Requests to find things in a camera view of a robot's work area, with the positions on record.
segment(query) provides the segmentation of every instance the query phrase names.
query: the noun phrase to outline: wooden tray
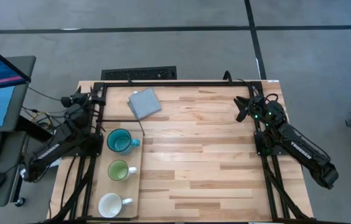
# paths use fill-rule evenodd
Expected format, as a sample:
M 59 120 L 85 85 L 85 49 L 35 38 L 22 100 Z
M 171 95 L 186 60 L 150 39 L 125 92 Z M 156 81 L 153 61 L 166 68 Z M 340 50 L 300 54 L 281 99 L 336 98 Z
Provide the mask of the wooden tray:
M 141 158 L 143 154 L 143 132 L 129 131 L 133 139 L 140 140 L 141 145 L 134 148 L 133 151 L 126 156 L 119 155 L 118 153 L 113 152 L 108 148 L 106 141 L 110 132 L 112 132 L 112 130 L 106 130 L 106 133 L 104 134 L 102 153 L 101 156 L 97 159 L 97 163 L 99 164 L 97 172 L 98 182 L 96 185 L 96 194 L 94 200 L 94 202 L 97 204 L 94 206 L 92 215 L 94 217 L 101 217 L 101 214 L 98 211 L 98 203 L 100 199 L 107 193 L 115 193 L 118 194 L 122 199 L 133 199 L 133 203 L 131 205 L 124 206 L 116 218 L 133 218 L 136 217 L 138 213 L 139 180 L 141 173 Z M 125 181 L 111 180 L 108 176 L 108 167 L 113 161 L 117 159 L 121 159 L 127 162 L 130 167 L 137 167 L 137 173 L 131 175 Z

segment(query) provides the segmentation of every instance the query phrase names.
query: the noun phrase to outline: teal mug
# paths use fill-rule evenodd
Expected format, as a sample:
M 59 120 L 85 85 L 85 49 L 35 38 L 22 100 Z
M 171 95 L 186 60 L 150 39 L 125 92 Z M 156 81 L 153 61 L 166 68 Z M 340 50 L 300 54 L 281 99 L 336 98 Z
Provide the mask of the teal mug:
M 121 155 L 127 155 L 135 147 L 140 145 L 138 139 L 132 139 L 130 132 L 125 129 L 116 129 L 112 131 L 107 140 L 107 145 L 113 152 L 118 152 Z

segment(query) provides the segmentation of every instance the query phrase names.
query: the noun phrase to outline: gray floor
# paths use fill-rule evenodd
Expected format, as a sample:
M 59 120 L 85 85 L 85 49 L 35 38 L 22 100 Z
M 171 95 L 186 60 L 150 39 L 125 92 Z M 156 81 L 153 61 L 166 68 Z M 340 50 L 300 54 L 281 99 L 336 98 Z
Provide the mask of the gray floor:
M 351 25 L 348 0 L 251 0 L 258 26 Z M 0 1 L 0 29 L 248 25 L 242 0 L 16 0 Z M 332 190 L 305 172 L 314 215 L 351 222 L 351 30 L 259 31 L 268 79 L 279 79 L 290 122 L 324 148 L 340 178 Z M 100 70 L 176 65 L 179 79 L 258 79 L 248 31 L 115 34 L 0 34 L 5 56 L 36 55 L 31 86 L 48 95 L 71 94 Z M 61 110 L 28 92 L 25 106 Z M 22 208 L 0 208 L 3 223 L 43 220 L 55 170 L 22 187 Z

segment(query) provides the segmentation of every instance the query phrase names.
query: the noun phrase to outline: desk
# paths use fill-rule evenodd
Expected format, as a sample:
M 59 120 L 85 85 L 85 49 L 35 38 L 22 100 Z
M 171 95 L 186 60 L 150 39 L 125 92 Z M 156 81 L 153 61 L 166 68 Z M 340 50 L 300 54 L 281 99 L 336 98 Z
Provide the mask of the desk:
M 84 92 L 90 91 L 93 84 L 79 82 Z M 279 102 L 284 106 L 278 82 L 262 81 L 262 85 L 265 95 L 278 94 Z M 133 91 L 145 88 L 108 88 L 103 119 L 134 119 L 127 106 L 128 97 Z M 239 111 L 233 99 L 237 95 L 248 97 L 247 88 L 179 86 L 154 87 L 154 91 L 162 110 L 141 121 L 146 135 L 136 221 L 270 221 L 263 168 L 253 139 L 254 122 L 251 118 L 242 123 L 235 121 Z M 127 125 L 103 123 L 107 129 Z M 286 192 L 306 215 L 312 217 L 301 165 L 290 156 L 279 156 L 278 159 Z M 58 168 L 51 198 L 53 215 L 59 211 L 71 160 L 63 159 Z M 88 209 L 88 214 L 94 216 L 99 201 L 95 197 L 99 158 L 96 161 Z M 65 201 L 73 192 L 77 167 L 78 159 L 70 170 Z M 274 197 L 281 217 L 276 190 Z M 83 198 L 84 192 L 79 197 L 77 217 L 81 215 Z

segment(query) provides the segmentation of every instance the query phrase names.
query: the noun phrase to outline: green mug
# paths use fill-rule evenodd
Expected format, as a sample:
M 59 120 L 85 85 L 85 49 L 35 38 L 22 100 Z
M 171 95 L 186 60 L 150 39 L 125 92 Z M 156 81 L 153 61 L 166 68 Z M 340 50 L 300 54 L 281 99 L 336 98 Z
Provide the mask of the green mug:
M 136 167 L 129 167 L 127 162 L 122 160 L 113 161 L 108 167 L 108 175 L 114 181 L 124 181 L 131 174 L 137 173 Z

